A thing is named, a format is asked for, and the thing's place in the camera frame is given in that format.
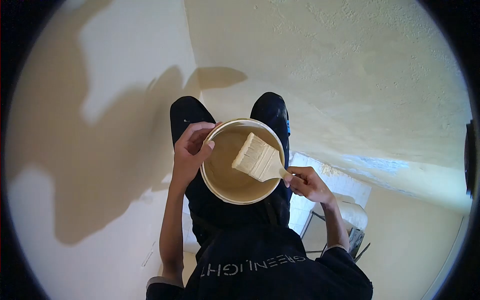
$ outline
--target textured wall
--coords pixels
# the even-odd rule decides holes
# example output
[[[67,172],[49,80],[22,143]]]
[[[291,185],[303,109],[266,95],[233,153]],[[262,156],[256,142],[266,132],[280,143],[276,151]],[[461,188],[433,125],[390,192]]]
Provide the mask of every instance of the textured wall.
[[[293,150],[353,176],[469,210],[468,95],[441,32],[414,0],[185,0],[195,61],[248,79],[203,91],[214,117],[281,94]]]

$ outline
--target white wall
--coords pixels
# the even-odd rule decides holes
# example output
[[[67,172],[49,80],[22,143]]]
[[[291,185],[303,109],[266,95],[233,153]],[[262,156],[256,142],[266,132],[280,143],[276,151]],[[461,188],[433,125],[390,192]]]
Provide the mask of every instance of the white wall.
[[[421,299],[442,269],[461,214],[373,187],[357,265],[373,283],[373,299]]]
[[[40,36],[14,95],[6,170],[49,299],[144,299],[160,266],[169,106],[199,97],[195,69],[182,1],[68,1]]]
[[[292,150],[467,213],[467,90],[415,0],[185,0],[195,61],[247,80],[203,91],[214,117],[247,117],[273,91]]]

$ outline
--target black shirt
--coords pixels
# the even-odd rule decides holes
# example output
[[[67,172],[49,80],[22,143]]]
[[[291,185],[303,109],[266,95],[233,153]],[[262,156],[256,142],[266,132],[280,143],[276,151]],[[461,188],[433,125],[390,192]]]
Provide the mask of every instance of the black shirt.
[[[372,294],[372,283],[343,248],[313,261],[297,233],[268,226],[219,233],[185,289],[152,283],[146,298],[370,300]]]

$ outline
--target paint can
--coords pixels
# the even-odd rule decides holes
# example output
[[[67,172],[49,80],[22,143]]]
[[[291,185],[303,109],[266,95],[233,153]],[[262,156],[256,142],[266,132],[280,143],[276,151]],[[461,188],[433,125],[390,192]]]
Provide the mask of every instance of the paint can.
[[[282,143],[275,132],[254,119],[234,119],[217,126],[205,138],[204,143],[214,141],[212,155],[202,163],[200,173],[208,189],[224,202],[252,204],[271,194],[280,178],[259,182],[231,167],[249,133],[253,132],[280,153],[285,164]]]

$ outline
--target paint-stained pants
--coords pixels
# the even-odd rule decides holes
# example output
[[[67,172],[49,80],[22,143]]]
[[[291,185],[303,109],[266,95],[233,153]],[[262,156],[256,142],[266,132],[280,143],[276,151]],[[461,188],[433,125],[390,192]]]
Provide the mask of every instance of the paint-stained pants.
[[[289,129],[287,107],[283,98],[272,92],[263,94],[253,105],[250,118],[265,123],[277,134],[283,146],[285,168],[287,168]],[[185,96],[175,101],[170,108],[173,144],[189,124],[201,121],[215,123],[215,119],[200,101],[191,96]],[[264,204],[265,200],[249,205],[225,203],[207,188],[200,171],[188,185],[185,195],[189,200],[190,211],[218,229],[270,224]],[[288,226],[291,196],[292,191],[280,182],[267,197],[275,211],[279,226]],[[211,236],[211,232],[196,222],[193,223],[192,230],[200,245],[203,245]]]

